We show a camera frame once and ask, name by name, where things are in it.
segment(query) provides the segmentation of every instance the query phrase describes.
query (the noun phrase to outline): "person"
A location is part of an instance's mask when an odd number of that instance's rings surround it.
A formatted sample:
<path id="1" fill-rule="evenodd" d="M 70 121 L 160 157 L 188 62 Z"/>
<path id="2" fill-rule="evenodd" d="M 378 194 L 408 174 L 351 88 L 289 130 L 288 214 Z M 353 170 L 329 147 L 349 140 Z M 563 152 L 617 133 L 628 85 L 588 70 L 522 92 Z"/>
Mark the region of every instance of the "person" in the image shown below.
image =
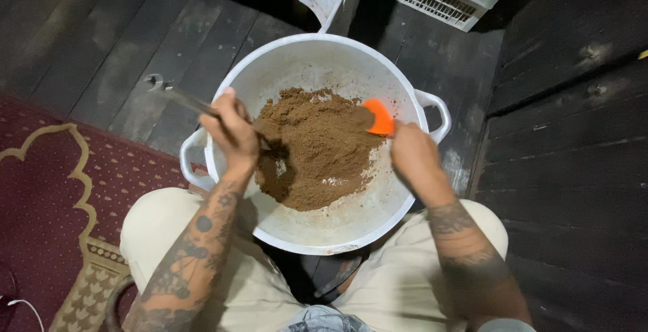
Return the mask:
<path id="1" fill-rule="evenodd" d="M 433 140 L 396 122 L 394 170 L 427 211 L 409 218 L 331 306 L 304 306 L 276 266 L 235 227 L 259 140 L 235 91 L 202 115 L 227 160 L 206 201 L 184 189 L 142 196 L 120 250 L 141 293 L 135 331 L 533 331 L 504 261 L 507 234 L 486 207 L 457 200 Z"/>

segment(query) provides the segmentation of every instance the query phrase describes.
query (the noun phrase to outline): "white bucket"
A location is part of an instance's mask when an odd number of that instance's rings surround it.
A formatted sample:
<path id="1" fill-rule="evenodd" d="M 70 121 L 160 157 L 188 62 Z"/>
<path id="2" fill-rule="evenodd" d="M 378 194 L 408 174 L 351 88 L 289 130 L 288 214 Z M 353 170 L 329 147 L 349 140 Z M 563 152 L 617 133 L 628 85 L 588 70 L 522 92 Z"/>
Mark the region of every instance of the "white bucket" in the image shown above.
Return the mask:
<path id="1" fill-rule="evenodd" d="M 448 108 L 438 96 L 412 88 L 401 71 L 376 50 L 331 34 L 298 34 L 262 46 L 229 72 L 214 99 L 227 86 L 237 90 L 253 117 L 268 99 L 276 102 L 280 90 L 326 87 L 346 98 L 380 99 L 392 115 L 416 122 L 426 132 L 423 107 L 437 106 L 442 126 L 431 137 L 439 143 L 450 130 Z M 204 147 L 209 176 L 191 171 L 187 154 L 196 146 Z M 392 171 L 389 141 L 374 155 L 370 171 L 375 176 L 367 189 L 322 210 L 298 212 L 285 207 L 261 193 L 253 179 L 239 205 L 241 219 L 254 236 L 290 252 L 331 255 L 368 245 L 401 220 L 414 202 Z M 205 189 L 211 189 L 225 170 L 222 153 L 204 129 L 184 142 L 180 161 L 187 180 Z"/>

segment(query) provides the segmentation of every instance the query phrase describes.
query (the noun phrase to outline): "red prayer rug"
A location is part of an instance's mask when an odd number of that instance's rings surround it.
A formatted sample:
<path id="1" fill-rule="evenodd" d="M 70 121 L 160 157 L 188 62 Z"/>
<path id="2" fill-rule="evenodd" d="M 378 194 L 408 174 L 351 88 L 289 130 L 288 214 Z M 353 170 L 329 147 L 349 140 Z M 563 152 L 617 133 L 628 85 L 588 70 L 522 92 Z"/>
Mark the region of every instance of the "red prayer rug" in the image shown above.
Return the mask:
<path id="1" fill-rule="evenodd" d="M 177 158 L 0 97 L 0 261 L 50 331 L 97 331 L 130 273 L 119 254 L 128 209 L 145 193 L 187 188 Z M 36 331 L 16 307 L 9 331 Z"/>

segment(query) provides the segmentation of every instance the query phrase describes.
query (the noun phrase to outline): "forearm tattoo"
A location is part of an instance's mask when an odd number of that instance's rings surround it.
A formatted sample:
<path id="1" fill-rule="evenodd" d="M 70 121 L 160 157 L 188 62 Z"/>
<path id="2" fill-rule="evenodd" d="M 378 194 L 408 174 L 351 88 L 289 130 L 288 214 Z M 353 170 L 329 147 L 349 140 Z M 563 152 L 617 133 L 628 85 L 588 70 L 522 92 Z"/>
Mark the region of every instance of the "forearm tattoo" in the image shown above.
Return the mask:
<path id="1" fill-rule="evenodd" d="M 189 329 L 224 268 L 238 188 L 235 182 L 219 182 L 166 253 L 142 293 L 139 331 Z M 211 284 L 203 285 L 210 277 Z"/>
<path id="2" fill-rule="evenodd" d="M 429 212 L 441 270 L 450 285 L 490 287 L 510 276 L 502 257 L 459 201 Z"/>

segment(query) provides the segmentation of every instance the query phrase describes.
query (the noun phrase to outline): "hand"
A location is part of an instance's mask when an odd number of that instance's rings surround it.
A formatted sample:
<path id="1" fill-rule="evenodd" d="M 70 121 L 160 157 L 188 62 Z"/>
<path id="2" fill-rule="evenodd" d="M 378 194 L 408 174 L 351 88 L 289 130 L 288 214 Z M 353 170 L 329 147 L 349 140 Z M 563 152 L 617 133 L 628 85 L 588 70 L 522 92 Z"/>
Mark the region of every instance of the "hand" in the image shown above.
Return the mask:
<path id="1" fill-rule="evenodd" d="M 203 114 L 200 123 L 225 155 L 228 172 L 249 176 L 259 159 L 259 138 L 249 123 L 245 105 L 235 96 L 234 88 L 225 88 L 211 107 L 220 114 L 222 121 Z"/>
<path id="2" fill-rule="evenodd" d="M 431 177 L 444 176 L 437 144 L 429 134 L 414 123 L 394 121 L 391 144 L 391 163 L 417 193 L 430 182 Z"/>

